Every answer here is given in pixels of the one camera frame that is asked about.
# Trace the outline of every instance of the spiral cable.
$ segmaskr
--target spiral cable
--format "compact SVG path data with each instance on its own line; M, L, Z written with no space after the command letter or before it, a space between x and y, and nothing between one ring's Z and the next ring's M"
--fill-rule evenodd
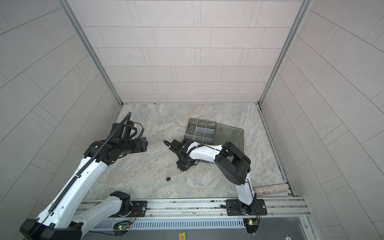
M88 160L84 166L82 168L80 168L80 170L76 173L75 176L73 176L73 178L69 181L69 183L64 187L63 191L59 194L58 198L56 198L56 200L54 201L54 203L52 204L52 206L49 208L48 210L48 213L52 213L53 210L56 209L57 205L59 204L59 202L62 200L62 198L64 197L64 195L67 193L67 191L70 189L70 187L73 185L73 183L76 181L77 178L79 178L81 175L81 173L91 164L91 162L93 162L93 160L96 159L96 157L98 156L98 154L100 153L100 151L104 148L104 146L112 139L112 137L115 135L115 133L121 128L121 126L125 123L125 121L127 121L127 119L131 118L131 112L129 112L125 118L119 123L119 125L115 128L115 130L113 131L113 133L111 133L109 135L109 137L107 138L107 140L104 141L104 143L101 145L101 147L99 148L99 150L96 152L96 154L91 157L90 160Z

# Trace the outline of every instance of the marble floor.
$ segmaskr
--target marble floor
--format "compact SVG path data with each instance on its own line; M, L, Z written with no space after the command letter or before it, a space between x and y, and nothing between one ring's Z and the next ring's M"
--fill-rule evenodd
M244 129L244 153L252 162L252 186L283 182L257 105L253 103L126 104L117 122L128 112L132 112L132 121L144 126L143 136L149 142L148 149L128 154L110 165L93 184L86 199L104 199L115 190L129 193L133 199L236 197L235 185L224 177L215 164L201 162L186 172L177 168L177 157L163 140L181 141L189 118Z

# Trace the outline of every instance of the tiled wall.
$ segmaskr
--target tiled wall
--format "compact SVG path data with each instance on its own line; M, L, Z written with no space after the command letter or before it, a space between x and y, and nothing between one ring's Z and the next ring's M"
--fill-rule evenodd
M256 102L300 1L69 0L123 102Z
M383 16L314 0L262 106L322 239L384 237Z
M119 104L56 0L0 2L0 238L61 190Z

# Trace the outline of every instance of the black mounting plate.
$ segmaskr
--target black mounting plate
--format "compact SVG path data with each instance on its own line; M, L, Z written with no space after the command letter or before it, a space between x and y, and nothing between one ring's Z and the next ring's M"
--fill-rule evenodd
M255 199L256 200L256 207L260 212L260 215L267 215L266 208L263 208L265 206L265 202L263 199ZM225 205L227 207L230 207L232 209L238 210L238 207L240 206L240 201L238 199L227 199L225 201ZM232 211L230 209L227 209L228 216L246 216L241 210L239 209L239 212Z
M147 201L131 201L132 202L132 205L133 207L136 209L137 211L137 217L144 217L145 215L145 211L147 210ZM132 216L132 213L133 213L133 217L135 217L135 211L133 210L133 212L131 212L130 214L128 214L126 217L131 217ZM118 214L114 214L110 217L120 217Z

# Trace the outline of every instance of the beige wall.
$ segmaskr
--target beige wall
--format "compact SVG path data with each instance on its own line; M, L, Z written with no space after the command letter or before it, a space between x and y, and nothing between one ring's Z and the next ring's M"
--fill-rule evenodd
M314 0L262 105L322 239L384 237L383 16Z
M256 102L300 1L70 0L123 102Z
M59 193L119 104L56 0L0 2L0 238Z

